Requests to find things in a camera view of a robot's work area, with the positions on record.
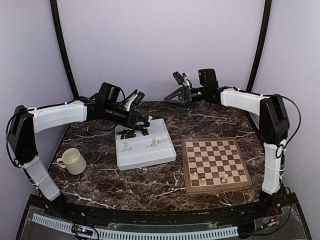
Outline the dark chess pieces pile lower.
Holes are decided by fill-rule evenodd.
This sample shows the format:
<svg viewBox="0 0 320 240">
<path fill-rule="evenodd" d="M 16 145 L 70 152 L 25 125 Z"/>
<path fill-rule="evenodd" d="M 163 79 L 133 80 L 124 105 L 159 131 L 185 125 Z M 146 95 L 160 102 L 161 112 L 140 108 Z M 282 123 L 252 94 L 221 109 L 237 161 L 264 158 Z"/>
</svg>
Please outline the dark chess pieces pile lower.
<svg viewBox="0 0 320 240">
<path fill-rule="evenodd" d="M 116 134 L 120 136 L 121 140 L 135 138 L 137 136 L 134 129 L 124 129 L 118 131 Z"/>
</svg>

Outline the black frame post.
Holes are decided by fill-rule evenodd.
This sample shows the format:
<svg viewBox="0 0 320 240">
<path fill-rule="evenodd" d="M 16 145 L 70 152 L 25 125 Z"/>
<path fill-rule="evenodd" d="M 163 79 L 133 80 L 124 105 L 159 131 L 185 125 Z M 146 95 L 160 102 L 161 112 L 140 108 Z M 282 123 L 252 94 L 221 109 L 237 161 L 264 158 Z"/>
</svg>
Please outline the black frame post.
<svg viewBox="0 0 320 240">
<path fill-rule="evenodd" d="M 59 9 L 58 9 L 58 1 L 50 0 L 49 2 L 50 2 L 51 15 L 53 20 L 55 35 L 56 35 L 62 63 L 64 66 L 65 74 L 67 77 L 67 81 L 68 81 L 73 98 L 78 98 L 80 95 L 79 95 L 76 82 L 73 76 L 73 72 L 72 72 L 70 61 L 69 61 L 64 36 L 63 36 L 62 24 L 60 20 Z"/>
<path fill-rule="evenodd" d="M 256 77 L 258 74 L 258 70 L 259 70 L 259 66 L 260 66 L 260 62 L 261 62 L 262 54 L 264 50 L 264 45 L 267 37 L 271 9 L 272 9 L 272 0 L 265 0 L 257 47 L 256 47 L 256 51 L 255 51 L 255 55 L 252 63 L 251 72 L 250 72 L 247 86 L 246 86 L 246 91 L 248 92 L 251 92 L 253 90 Z"/>
</svg>

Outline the wooden chess board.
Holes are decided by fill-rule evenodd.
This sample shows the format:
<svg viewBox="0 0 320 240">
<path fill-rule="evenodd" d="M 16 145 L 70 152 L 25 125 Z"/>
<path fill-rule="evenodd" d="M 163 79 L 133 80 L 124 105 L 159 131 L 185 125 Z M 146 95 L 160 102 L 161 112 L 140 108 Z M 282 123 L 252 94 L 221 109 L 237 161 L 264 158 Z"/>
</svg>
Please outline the wooden chess board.
<svg viewBox="0 0 320 240">
<path fill-rule="evenodd" d="M 234 137 L 183 139 L 181 152 L 188 195 L 230 192 L 252 186 L 252 180 Z M 228 174 L 227 182 L 222 179 Z M 200 180 L 206 179 L 204 185 Z"/>
</svg>

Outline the cream ribbed ceramic mug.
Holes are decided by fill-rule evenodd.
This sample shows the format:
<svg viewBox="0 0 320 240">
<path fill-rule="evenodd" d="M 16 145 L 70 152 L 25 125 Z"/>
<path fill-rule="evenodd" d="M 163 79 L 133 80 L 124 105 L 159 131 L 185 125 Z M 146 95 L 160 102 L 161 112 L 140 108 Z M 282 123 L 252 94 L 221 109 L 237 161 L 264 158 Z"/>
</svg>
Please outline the cream ribbed ceramic mug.
<svg viewBox="0 0 320 240">
<path fill-rule="evenodd" d="M 77 148 L 69 148 L 56 160 L 60 168 L 67 169 L 71 175 L 79 175 L 87 168 L 87 162 Z"/>
</svg>

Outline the dark chess pieces pile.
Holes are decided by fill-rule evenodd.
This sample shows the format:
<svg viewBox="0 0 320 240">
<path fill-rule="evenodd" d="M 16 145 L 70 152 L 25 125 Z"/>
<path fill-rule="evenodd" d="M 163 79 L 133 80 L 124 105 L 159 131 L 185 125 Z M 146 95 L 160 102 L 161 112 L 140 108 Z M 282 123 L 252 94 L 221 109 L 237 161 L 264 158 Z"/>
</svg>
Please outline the dark chess pieces pile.
<svg viewBox="0 0 320 240">
<path fill-rule="evenodd" d="M 134 129 L 124 129 L 118 131 L 116 134 L 120 136 L 121 140 L 135 138 L 137 136 Z"/>
<path fill-rule="evenodd" d="M 141 129 L 140 132 L 141 132 L 141 134 L 142 134 L 143 136 L 149 135 L 149 132 L 148 132 L 147 129 Z"/>
</svg>

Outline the black front rail base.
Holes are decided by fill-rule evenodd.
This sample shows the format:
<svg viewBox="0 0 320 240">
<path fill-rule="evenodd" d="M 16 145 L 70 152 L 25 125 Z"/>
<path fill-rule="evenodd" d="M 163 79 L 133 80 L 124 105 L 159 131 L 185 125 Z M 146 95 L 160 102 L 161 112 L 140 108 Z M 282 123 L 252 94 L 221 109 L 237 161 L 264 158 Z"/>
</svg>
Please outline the black front rail base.
<svg viewBox="0 0 320 240">
<path fill-rule="evenodd" d="M 72 234 L 32 222 L 33 214 L 71 221 L 90 227 L 126 225 L 204 225 L 210 229 L 237 227 L 238 236 L 229 240 L 310 240 L 312 238 L 295 193 L 282 191 L 272 205 L 259 202 L 183 211 L 119 210 L 70 202 L 52 205 L 30 195 L 18 228 L 18 240 L 80 240 Z"/>
</svg>

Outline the white plastic divided tray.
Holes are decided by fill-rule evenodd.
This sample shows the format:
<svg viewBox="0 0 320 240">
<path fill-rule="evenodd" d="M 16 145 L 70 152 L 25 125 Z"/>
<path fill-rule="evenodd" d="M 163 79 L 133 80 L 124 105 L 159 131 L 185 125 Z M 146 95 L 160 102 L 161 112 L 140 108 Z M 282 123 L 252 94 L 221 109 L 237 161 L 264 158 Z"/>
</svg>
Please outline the white plastic divided tray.
<svg viewBox="0 0 320 240">
<path fill-rule="evenodd" d="M 152 119 L 146 129 L 149 135 L 143 136 L 136 130 L 136 137 L 120 139 L 117 132 L 127 128 L 121 125 L 115 128 L 116 160 L 119 170 L 144 168 L 176 160 L 177 153 L 165 120 Z"/>
</svg>

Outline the black left frame post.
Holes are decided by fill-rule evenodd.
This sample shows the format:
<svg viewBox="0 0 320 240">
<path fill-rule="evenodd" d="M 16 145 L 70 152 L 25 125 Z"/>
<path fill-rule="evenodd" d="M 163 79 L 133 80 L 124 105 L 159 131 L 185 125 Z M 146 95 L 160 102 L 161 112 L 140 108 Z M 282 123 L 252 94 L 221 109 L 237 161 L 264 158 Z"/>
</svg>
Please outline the black left frame post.
<svg viewBox="0 0 320 240">
<path fill-rule="evenodd" d="M 58 9 L 58 1 L 50 0 L 49 2 L 50 2 L 51 15 L 53 20 L 55 35 L 56 35 L 62 63 L 64 66 L 65 74 L 67 77 L 67 81 L 68 81 L 73 98 L 78 98 L 80 95 L 79 95 L 76 82 L 73 76 L 73 72 L 72 72 L 70 61 L 69 61 L 64 36 L 63 36 L 62 24 L 60 20 L 59 9 Z"/>
</svg>

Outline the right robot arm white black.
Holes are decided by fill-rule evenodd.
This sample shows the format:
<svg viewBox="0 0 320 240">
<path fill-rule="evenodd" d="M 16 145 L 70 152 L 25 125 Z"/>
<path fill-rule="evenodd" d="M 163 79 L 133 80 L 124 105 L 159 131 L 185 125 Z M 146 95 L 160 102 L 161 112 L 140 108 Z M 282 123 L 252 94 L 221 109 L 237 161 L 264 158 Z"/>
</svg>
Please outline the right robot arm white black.
<svg viewBox="0 0 320 240">
<path fill-rule="evenodd" d="M 270 196 L 282 188 L 285 170 L 285 150 L 291 141 L 290 121 L 284 100 L 280 94 L 259 94 L 237 87 L 219 86 L 216 71 L 212 68 L 198 70 L 200 87 L 193 87 L 185 73 L 174 72 L 173 78 L 180 86 L 167 95 L 167 103 L 189 105 L 207 102 L 232 107 L 258 116 L 258 133 L 263 141 L 265 161 L 262 192 Z"/>
</svg>

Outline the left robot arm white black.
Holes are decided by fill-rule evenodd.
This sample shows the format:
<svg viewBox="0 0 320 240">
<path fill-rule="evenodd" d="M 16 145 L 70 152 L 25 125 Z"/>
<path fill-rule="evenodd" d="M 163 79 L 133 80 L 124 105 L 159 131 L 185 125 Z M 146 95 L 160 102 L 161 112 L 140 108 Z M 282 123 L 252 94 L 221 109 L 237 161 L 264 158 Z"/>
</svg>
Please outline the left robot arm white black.
<svg viewBox="0 0 320 240">
<path fill-rule="evenodd" d="M 121 87 L 103 82 L 91 97 L 78 96 L 70 101 L 38 107 L 19 105 L 7 122 L 5 144 L 11 163 L 24 171 L 30 183 L 51 202 L 51 210 L 60 218 L 67 218 L 71 208 L 64 202 L 64 194 L 40 158 L 38 135 L 73 123 L 98 120 L 133 130 L 149 127 L 149 121 L 133 109 L 145 94 L 135 89 L 124 100 L 117 101 L 121 91 Z"/>
</svg>

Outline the dark chess pieces pile upper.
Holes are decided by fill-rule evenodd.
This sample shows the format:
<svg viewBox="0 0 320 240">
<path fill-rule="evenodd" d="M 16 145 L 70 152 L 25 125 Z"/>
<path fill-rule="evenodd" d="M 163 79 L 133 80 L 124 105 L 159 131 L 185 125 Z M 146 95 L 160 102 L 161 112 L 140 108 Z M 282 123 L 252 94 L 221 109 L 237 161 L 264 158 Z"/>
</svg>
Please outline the dark chess pieces pile upper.
<svg viewBox="0 0 320 240">
<path fill-rule="evenodd" d="M 141 134 L 142 134 L 143 136 L 149 135 L 149 132 L 148 132 L 147 129 L 141 129 L 140 132 L 141 132 Z"/>
</svg>

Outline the black right frame post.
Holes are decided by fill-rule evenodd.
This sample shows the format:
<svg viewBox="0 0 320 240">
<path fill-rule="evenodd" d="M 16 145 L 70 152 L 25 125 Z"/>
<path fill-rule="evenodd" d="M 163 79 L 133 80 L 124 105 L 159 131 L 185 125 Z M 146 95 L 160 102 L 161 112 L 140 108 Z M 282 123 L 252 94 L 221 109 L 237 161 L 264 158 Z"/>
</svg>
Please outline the black right frame post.
<svg viewBox="0 0 320 240">
<path fill-rule="evenodd" d="M 259 70 L 259 66 L 260 66 L 260 62 L 261 62 L 262 54 L 264 50 L 264 45 L 267 37 L 271 9 L 272 9 L 272 0 L 265 0 L 257 47 L 256 47 L 256 51 L 255 51 L 255 55 L 252 63 L 251 72 L 250 72 L 247 86 L 246 86 L 246 91 L 248 92 L 251 92 L 253 90 L 256 77 L 258 74 L 258 70 Z"/>
</svg>

